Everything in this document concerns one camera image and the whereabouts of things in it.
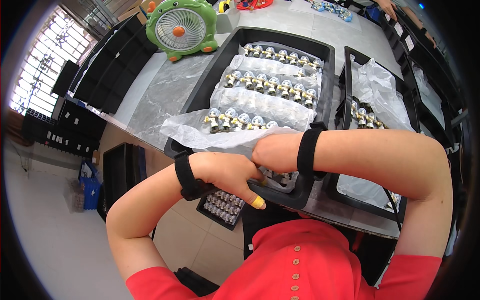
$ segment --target black cable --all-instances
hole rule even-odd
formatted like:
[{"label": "black cable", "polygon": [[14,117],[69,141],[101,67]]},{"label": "black cable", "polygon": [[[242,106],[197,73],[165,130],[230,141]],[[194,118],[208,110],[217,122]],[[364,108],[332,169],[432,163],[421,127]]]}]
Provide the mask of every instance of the black cable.
[{"label": "black cable", "polygon": [[395,202],[393,201],[392,195],[386,188],[383,188],[383,189],[388,196],[388,200],[390,200],[390,203],[392,204],[393,212],[395,213],[396,224],[398,226],[398,231],[402,231],[402,226],[400,225],[400,218],[398,217],[398,211],[396,211],[396,205],[395,205]]},{"label": "black cable", "polygon": [[12,143],[10,140],[8,140],[8,141],[10,142],[10,144],[12,144],[12,147],[15,149],[15,152],[18,154],[18,156],[19,156],[19,158],[20,158],[20,165],[22,166],[22,169],[23,169],[25,172],[28,172],[27,169],[25,169],[25,167],[24,167],[24,164],[23,164],[23,162],[22,162],[22,156],[20,155],[20,153],[18,153],[17,148],[13,145],[13,143]]}]

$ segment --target tiled floor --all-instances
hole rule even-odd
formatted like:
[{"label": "tiled floor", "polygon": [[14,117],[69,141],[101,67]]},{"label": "tiled floor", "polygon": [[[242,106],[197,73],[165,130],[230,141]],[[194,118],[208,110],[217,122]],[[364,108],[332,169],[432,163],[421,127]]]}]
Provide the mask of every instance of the tiled floor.
[{"label": "tiled floor", "polygon": [[[107,124],[100,141],[100,168],[103,153],[123,142],[145,148],[148,176],[173,163],[160,151]],[[169,209],[158,223],[154,243],[170,270],[187,267],[221,285],[243,263],[242,222],[230,231],[197,212],[199,201],[181,199]]]}]

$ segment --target gray tabletop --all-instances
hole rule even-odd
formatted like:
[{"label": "gray tabletop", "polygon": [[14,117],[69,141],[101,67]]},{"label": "gray tabletop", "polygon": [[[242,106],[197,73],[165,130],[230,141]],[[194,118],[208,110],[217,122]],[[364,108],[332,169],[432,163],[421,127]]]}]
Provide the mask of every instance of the gray tabletop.
[{"label": "gray tabletop", "polygon": [[[358,18],[356,23],[346,25],[342,23],[343,21],[327,18],[314,10],[310,13],[303,7],[304,4],[298,1],[304,2],[303,0],[275,1],[271,6],[258,11],[240,12],[238,26],[288,31],[334,46],[337,76],[340,75],[345,61],[343,48],[349,46],[375,58],[387,69],[403,78],[388,40],[379,26],[356,14],[354,15]],[[216,35],[219,46],[227,37],[228,34]],[[167,137],[160,133],[161,125],[167,118],[180,113],[214,54],[200,52],[185,56],[177,62],[166,60],[165,53],[154,54],[130,87],[117,113],[100,115],[110,123],[163,151]],[[333,120],[339,101],[340,90],[335,86],[329,129],[335,128]],[[333,201],[324,194],[321,186],[321,182],[314,184],[303,212],[329,223],[387,238],[398,237],[396,222]]]}]

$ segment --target hand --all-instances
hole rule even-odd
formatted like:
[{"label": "hand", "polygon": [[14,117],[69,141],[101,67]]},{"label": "hand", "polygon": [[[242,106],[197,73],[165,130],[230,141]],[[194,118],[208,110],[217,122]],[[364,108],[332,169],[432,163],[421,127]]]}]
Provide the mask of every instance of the hand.
[{"label": "hand", "polygon": [[265,176],[244,155],[199,152],[190,155],[189,162],[196,179],[212,183],[257,209],[265,209],[265,201],[252,192],[247,184],[250,178],[264,182]]},{"label": "hand", "polygon": [[392,19],[397,21],[396,14],[395,14],[396,5],[394,3],[392,3],[390,0],[376,0],[376,2],[378,3],[378,5],[380,5],[382,10],[386,14],[388,14],[389,16],[392,17]]},{"label": "hand", "polygon": [[303,133],[271,134],[259,140],[252,162],[276,173],[297,171],[297,156]]},{"label": "hand", "polygon": [[437,48],[437,43],[435,43],[435,40],[428,32],[425,33],[425,36],[433,43],[433,49]]}]

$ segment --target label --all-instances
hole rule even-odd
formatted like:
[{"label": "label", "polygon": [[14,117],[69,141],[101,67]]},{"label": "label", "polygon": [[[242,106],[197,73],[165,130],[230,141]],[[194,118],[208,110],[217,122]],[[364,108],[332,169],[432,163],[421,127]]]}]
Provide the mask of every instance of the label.
[{"label": "label", "polygon": [[405,38],[405,43],[407,43],[407,48],[409,51],[412,51],[413,47],[415,47],[415,45],[413,44],[413,41],[412,41],[412,38],[410,35],[408,35],[406,38]]},{"label": "label", "polygon": [[402,25],[400,25],[400,23],[395,23],[395,26],[394,26],[395,30],[396,30],[396,33],[398,34],[398,36],[402,36],[403,34],[403,28],[402,28]]}]

